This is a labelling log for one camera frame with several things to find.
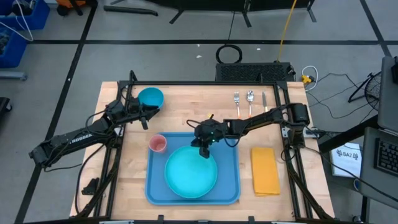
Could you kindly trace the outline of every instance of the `fork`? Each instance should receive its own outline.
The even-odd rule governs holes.
[[[234,101],[235,101],[236,107],[238,109],[238,119],[241,119],[241,113],[239,112],[239,91],[235,91],[235,93],[234,93]]]

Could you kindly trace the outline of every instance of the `gray floor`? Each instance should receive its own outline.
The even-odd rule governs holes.
[[[395,0],[367,0],[377,25],[386,40],[398,40],[396,31],[398,6]],[[122,5],[146,7],[159,12],[159,17],[97,9],[88,40],[162,40],[162,39],[227,39],[233,14],[230,12],[184,12],[175,22],[174,9],[141,1]],[[54,8],[44,30],[34,31],[39,40],[78,40],[88,17],[72,12],[60,17]],[[377,40],[359,0],[316,0],[313,5],[318,22],[308,13],[297,9],[292,17],[286,39],[289,40]],[[235,15],[231,39],[280,39],[289,10],[251,12],[253,27],[247,28],[241,14]],[[243,62],[272,62],[278,45],[239,45]],[[82,127],[86,117],[95,110],[101,82],[128,78],[133,69],[139,80],[214,80],[215,52],[219,45],[85,45],[81,53],[55,134]],[[398,55],[398,46],[388,46]],[[29,74],[25,82],[0,80],[0,96],[10,97],[12,113],[0,129],[0,223],[15,219],[33,162],[27,153],[41,142],[49,128],[61,89],[70,68],[76,45],[30,44],[21,65],[11,70]],[[306,65],[314,65],[320,78],[328,73],[347,73],[358,83],[370,72],[378,72],[384,56],[379,45],[285,45],[282,61],[291,62],[300,73]],[[226,49],[221,53],[225,62],[233,62],[236,53]],[[350,87],[343,77],[328,77],[312,91],[318,99]],[[365,100],[348,104],[351,91],[346,91],[325,103],[334,116],[341,116],[366,104]],[[308,96],[310,104],[315,100]],[[344,131],[358,124],[370,111],[366,106],[351,116],[332,119],[326,108],[311,107],[314,125],[329,131]],[[81,162],[83,151],[64,157],[56,167]],[[78,169],[43,173],[40,176],[26,222],[67,218],[72,204]],[[349,220],[361,210],[361,196],[338,182],[329,182],[336,217]],[[371,222],[392,223],[396,210],[377,202],[371,204]]]

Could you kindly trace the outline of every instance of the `pink cup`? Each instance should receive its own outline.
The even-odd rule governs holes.
[[[149,140],[149,148],[154,152],[164,153],[166,151],[167,141],[161,134],[156,134]]]

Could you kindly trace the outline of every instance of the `spoon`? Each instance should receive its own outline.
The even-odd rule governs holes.
[[[249,118],[251,118],[251,102],[254,100],[254,93],[252,90],[248,91],[248,102],[249,102]]]

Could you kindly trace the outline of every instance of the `yellow cable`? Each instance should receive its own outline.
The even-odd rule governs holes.
[[[296,2],[297,2],[297,0],[294,0],[292,9],[290,10],[289,16],[288,16],[287,21],[286,21],[284,33],[283,33],[283,35],[282,35],[282,39],[280,40],[279,55],[278,55],[277,62],[279,62],[280,56],[282,55],[282,46],[283,46],[283,44],[284,44],[284,39],[285,39],[286,30],[287,30],[287,27],[289,26],[290,18],[292,17],[293,9],[294,9],[294,7],[296,6]]]

